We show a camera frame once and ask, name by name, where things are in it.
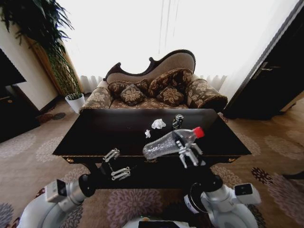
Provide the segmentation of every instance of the dark wooden table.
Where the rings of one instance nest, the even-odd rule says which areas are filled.
[[[184,169],[178,154],[152,161],[144,158],[144,145],[170,132],[176,114],[184,116],[182,128],[203,128],[205,137],[195,143],[204,153],[206,166]],[[163,119],[167,126],[152,129],[155,119]],[[151,138],[145,138],[146,129],[151,130]],[[121,181],[105,180],[96,166],[113,148],[118,148],[121,153],[113,169],[131,168],[131,176]],[[212,165],[231,163],[248,154],[251,154],[250,151],[211,109],[84,110],[53,153],[69,163],[84,164],[96,176],[97,187],[104,189],[183,188],[193,181],[202,180],[205,169]]]

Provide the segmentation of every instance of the baseboard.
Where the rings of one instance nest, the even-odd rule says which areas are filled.
[[[53,100],[51,100],[46,106],[40,109],[39,115],[46,113],[51,107],[53,107],[62,97],[57,96]]]

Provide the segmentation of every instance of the plastic bottle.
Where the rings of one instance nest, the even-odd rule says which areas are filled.
[[[176,144],[177,137],[182,140],[184,146],[191,145],[198,138],[203,137],[205,134],[201,127],[196,127],[193,130],[189,129],[177,129],[162,138],[155,140],[154,142],[148,143],[144,146],[142,153],[146,159],[154,159],[166,154],[176,153],[180,149]]]

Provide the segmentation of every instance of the sheer curtain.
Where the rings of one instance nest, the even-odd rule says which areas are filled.
[[[159,55],[162,1],[59,0],[74,30],[65,46],[83,82],[91,92],[112,66],[121,62],[127,72],[140,73],[149,57]]]
[[[176,49],[192,51],[195,74],[220,89],[226,77],[248,65],[251,53],[274,36],[277,26],[267,33],[278,16],[274,9],[295,2],[59,0],[75,28],[66,31],[71,40],[65,45],[87,90],[117,62],[125,71],[140,73],[149,57],[159,59]]]

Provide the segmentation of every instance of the door handle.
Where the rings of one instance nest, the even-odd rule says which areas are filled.
[[[266,67],[267,64],[268,64],[268,62],[264,62],[260,66],[260,68],[257,70],[257,72],[253,75],[252,80],[255,80],[260,75],[260,73],[262,72],[263,69],[265,69],[264,67]]]
[[[262,68],[261,70],[264,70],[264,71],[272,71],[273,69],[271,69],[271,68]]]

